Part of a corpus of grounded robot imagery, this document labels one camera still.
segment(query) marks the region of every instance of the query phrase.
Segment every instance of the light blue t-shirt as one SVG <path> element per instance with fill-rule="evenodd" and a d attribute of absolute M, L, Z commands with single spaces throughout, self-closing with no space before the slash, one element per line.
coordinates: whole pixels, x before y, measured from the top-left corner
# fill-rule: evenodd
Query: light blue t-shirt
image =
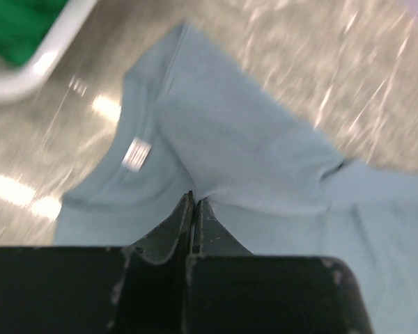
<path fill-rule="evenodd" d="M 125 76 L 114 143 L 64 195 L 54 243 L 132 244 L 189 190 L 254 254 L 342 259 L 376 334 L 418 334 L 418 176 L 347 161 L 182 24 Z"/>

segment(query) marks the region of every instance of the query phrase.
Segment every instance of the white plastic bin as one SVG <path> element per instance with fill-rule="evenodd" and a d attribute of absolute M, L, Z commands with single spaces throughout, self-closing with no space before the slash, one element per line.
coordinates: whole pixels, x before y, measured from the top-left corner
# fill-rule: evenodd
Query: white plastic bin
<path fill-rule="evenodd" d="M 43 85 L 98 0 L 69 0 L 24 66 L 10 69 L 0 60 L 0 104 L 23 99 Z"/>

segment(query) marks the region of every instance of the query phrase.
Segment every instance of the shiny floor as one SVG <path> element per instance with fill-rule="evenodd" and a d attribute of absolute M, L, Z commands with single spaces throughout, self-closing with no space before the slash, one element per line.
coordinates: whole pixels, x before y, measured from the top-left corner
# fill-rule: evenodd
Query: shiny floor
<path fill-rule="evenodd" d="M 0 106 L 0 245 L 51 242 L 112 141 L 124 72 L 183 19 L 347 155 L 418 173 L 418 23 L 393 1 L 101 0 L 48 83 Z"/>

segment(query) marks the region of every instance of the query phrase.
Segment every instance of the black plastic object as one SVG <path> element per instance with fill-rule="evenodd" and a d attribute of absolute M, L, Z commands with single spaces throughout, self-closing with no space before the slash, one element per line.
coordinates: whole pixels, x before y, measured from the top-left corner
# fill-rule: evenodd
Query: black plastic object
<path fill-rule="evenodd" d="M 0 248 L 0 333 L 370 334 L 353 273 L 255 257 L 204 200 L 125 248 Z"/>

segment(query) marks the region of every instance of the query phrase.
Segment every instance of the clothing label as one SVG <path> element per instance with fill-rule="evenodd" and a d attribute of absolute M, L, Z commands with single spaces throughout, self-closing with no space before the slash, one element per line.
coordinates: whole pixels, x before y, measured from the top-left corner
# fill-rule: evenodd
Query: clothing label
<path fill-rule="evenodd" d="M 144 164 L 152 145 L 135 138 L 124 157 L 123 165 L 133 171 L 138 171 Z"/>

